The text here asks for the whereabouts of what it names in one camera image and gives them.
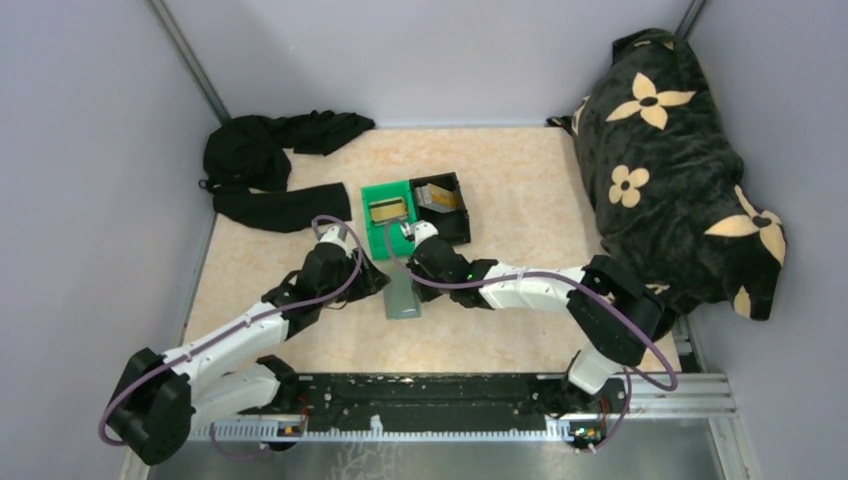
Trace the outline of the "sage green card holder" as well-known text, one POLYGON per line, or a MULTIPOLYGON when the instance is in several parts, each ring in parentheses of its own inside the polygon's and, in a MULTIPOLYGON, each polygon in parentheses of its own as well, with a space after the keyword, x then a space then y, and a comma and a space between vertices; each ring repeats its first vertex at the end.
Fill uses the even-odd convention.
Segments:
POLYGON ((408 320, 421 316, 420 301, 413 291, 412 280, 406 275, 391 276, 383 293, 388 320, 408 320))

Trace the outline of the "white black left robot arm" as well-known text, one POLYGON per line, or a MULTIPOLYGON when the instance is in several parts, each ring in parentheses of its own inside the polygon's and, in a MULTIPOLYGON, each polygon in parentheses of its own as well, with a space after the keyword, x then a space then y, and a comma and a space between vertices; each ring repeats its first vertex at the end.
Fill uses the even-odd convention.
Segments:
POLYGON ((264 350, 317 322, 333 304, 368 298, 390 279, 335 218, 317 233, 300 268, 224 326, 164 353, 133 354, 98 422, 100 440, 126 446, 145 464, 172 457, 195 430, 235 413, 292 411, 300 399, 292 368, 264 350))

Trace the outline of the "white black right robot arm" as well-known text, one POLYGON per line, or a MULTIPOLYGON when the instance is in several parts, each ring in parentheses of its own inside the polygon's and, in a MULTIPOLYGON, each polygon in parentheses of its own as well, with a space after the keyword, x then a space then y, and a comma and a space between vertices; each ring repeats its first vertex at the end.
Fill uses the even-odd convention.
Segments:
POLYGON ((614 259, 596 255, 582 267, 537 269, 493 259, 467 260, 430 222, 399 223, 414 244, 412 280, 465 308, 527 309, 569 315, 587 338, 563 380, 563 398, 590 411, 608 379, 641 364, 654 348, 663 300, 614 259))

